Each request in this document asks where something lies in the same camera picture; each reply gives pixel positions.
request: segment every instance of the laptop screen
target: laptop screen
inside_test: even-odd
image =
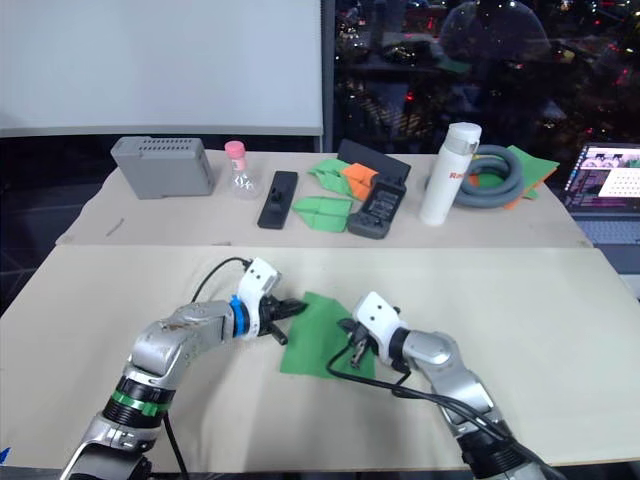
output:
[[[640,145],[585,145],[564,191],[570,212],[640,213]]]

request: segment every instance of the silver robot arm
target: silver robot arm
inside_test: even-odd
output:
[[[231,302],[192,303],[149,325],[136,339],[120,381],[105,408],[89,424],[61,479],[147,478],[144,457],[187,368],[202,353],[234,337],[286,336],[272,323],[302,311],[295,299],[279,301],[271,290],[280,273],[256,258]]]
[[[383,363],[398,370],[408,366],[431,383],[432,393],[473,407],[503,432],[510,434],[502,413],[478,376],[462,361],[458,344],[449,335],[409,330],[398,310],[376,292],[364,296],[353,311],[352,336],[358,335],[352,365],[357,366],[368,346]],[[447,425],[462,450],[462,459],[476,478],[544,480],[540,466],[529,461],[510,442],[500,442],[459,414],[440,407]]]

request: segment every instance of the coiled hose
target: coiled hose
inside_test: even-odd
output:
[[[480,145],[476,155],[483,157],[471,162],[456,195],[456,203],[468,207],[495,208],[507,205],[522,195],[522,164],[513,152],[499,145]],[[493,173],[504,182],[495,187],[471,185],[469,176],[479,173]]]

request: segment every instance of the pink bottle cap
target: pink bottle cap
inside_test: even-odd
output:
[[[232,140],[225,143],[224,151],[227,152],[227,155],[229,155],[229,158],[232,160],[244,158],[244,155],[247,152],[244,148],[244,143],[239,142],[238,140]]]

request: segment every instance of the gray plastic case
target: gray plastic case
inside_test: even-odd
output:
[[[213,191],[213,172],[199,138],[122,137],[111,155],[139,199]]]

